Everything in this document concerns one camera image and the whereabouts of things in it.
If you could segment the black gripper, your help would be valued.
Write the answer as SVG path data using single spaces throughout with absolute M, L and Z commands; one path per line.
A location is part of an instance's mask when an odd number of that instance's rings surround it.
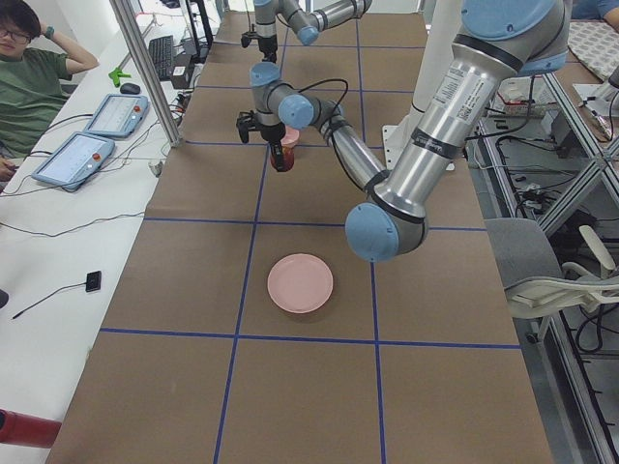
M 277 63 L 278 38 L 276 35 L 270 37 L 258 37 L 259 50 L 265 54 L 264 62 Z
M 265 141 L 269 142 L 270 161 L 272 166 L 283 167 L 283 149 L 280 143 L 286 135 L 285 124 L 263 124 L 260 129 L 260 134 Z

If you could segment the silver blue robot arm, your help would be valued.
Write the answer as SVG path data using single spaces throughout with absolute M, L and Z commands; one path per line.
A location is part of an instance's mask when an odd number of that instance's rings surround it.
M 279 48 L 276 22 L 279 16 L 302 45 L 311 45 L 321 32 L 351 19 L 360 19 L 371 5 L 371 0 L 342 0 L 308 13 L 298 1 L 254 1 L 254 23 L 242 34 L 241 46 L 247 48 L 252 41 L 257 41 L 262 61 L 276 63 Z
M 286 129 L 317 129 L 367 197 L 347 216 L 350 248 L 369 262 L 390 260 L 425 239 L 426 200 L 500 84 L 565 64 L 572 8 L 569 1 L 438 2 L 424 54 L 438 62 L 437 85 L 392 168 L 377 159 L 336 102 L 304 95 L 269 61 L 251 67 L 254 110 L 238 124 L 239 134 L 259 131 L 283 168 Z

